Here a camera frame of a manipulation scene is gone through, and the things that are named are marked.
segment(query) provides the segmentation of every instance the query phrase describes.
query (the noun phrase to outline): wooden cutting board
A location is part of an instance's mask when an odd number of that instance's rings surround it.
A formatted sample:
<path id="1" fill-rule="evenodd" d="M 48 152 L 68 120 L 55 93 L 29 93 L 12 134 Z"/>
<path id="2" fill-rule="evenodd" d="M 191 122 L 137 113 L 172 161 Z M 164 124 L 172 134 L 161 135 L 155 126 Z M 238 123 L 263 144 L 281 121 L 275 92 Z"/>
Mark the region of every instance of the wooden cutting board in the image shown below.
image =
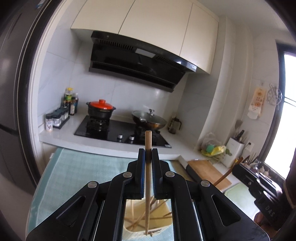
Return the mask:
<path id="1" fill-rule="evenodd" d="M 212 184 L 223 176 L 208 160 L 188 161 L 188 164 L 202 179 L 208 180 Z M 231 182 L 225 178 L 216 186 L 216 188 L 223 190 L 230 185 Z"/>

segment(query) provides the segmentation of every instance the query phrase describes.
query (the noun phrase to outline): white countertop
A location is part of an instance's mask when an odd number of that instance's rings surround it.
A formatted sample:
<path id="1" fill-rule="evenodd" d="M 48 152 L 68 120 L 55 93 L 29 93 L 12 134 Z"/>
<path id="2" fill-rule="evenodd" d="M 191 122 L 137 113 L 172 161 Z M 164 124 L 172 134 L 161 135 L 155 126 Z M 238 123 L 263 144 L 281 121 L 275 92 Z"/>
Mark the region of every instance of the white countertop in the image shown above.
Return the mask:
<path id="1" fill-rule="evenodd" d="M 59 130 L 53 129 L 52 132 L 42 131 L 39 134 L 41 142 L 68 148 L 72 150 L 127 158 L 137 158 L 139 148 L 145 148 L 141 145 L 131 145 L 126 143 L 117 143 L 111 141 L 97 140 L 87 137 L 75 136 L 74 132 L 84 119 L 85 114 L 76 114 L 71 116 L 67 123 Z M 169 133 L 166 128 L 160 130 L 161 135 L 172 146 L 172 148 L 157 147 L 159 158 L 162 160 L 179 160 L 185 168 L 187 161 L 193 159 L 208 159 L 200 152 L 194 151 L 193 147 L 189 146 L 180 135 Z M 222 174 L 227 172 L 226 168 L 221 163 L 213 163 L 214 167 Z M 239 182 L 232 174 L 227 179 L 232 183 L 231 186 Z"/>

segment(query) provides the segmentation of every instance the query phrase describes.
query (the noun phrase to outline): window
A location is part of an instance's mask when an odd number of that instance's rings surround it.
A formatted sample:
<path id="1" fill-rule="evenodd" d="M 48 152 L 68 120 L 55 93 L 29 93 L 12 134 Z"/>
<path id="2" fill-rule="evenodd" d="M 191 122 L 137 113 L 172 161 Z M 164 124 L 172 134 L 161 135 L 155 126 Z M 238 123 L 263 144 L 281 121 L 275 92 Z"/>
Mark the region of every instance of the window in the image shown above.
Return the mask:
<path id="1" fill-rule="evenodd" d="M 261 159 L 283 178 L 290 171 L 296 148 L 296 49 L 278 45 L 283 100 L 275 111 L 273 122 L 260 153 Z"/>

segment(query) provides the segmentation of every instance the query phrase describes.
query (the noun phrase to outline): ceiling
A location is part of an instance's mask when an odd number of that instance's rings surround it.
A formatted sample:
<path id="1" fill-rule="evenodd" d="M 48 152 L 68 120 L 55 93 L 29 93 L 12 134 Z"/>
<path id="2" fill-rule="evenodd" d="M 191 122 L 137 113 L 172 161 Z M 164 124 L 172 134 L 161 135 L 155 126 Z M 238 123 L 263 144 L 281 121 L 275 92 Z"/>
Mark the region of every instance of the ceiling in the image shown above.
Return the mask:
<path id="1" fill-rule="evenodd" d="M 216 15 L 226 15 L 234 23 L 248 25 L 253 34 L 277 29 L 288 31 L 265 0 L 198 0 Z"/>

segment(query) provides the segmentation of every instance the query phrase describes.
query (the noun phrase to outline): silver screw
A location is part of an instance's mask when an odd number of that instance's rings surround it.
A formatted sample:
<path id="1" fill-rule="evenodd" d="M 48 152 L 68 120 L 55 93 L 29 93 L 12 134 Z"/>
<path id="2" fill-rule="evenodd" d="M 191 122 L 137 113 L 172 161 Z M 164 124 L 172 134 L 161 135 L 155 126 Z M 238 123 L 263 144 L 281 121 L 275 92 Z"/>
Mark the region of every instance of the silver screw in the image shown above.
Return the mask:
<path id="1" fill-rule="evenodd" d="M 97 183 L 94 182 L 94 181 L 91 181 L 91 182 L 89 182 L 89 183 L 87 184 L 87 186 L 88 186 L 89 188 L 95 188 L 95 187 L 97 186 Z"/>
<path id="2" fill-rule="evenodd" d="M 173 177 L 175 174 L 173 172 L 171 172 L 171 171 L 168 171 L 168 172 L 165 173 L 165 175 L 167 177 Z"/>
<path id="3" fill-rule="evenodd" d="M 126 178 L 129 178 L 129 177 L 131 177 L 133 174 L 131 173 L 131 172 L 125 172 L 124 174 L 123 174 L 123 176 L 124 177 L 126 177 Z"/>
<path id="4" fill-rule="evenodd" d="M 208 180 L 202 180 L 200 182 L 200 184 L 203 186 L 203 187 L 209 187 L 210 186 L 210 182 Z"/>

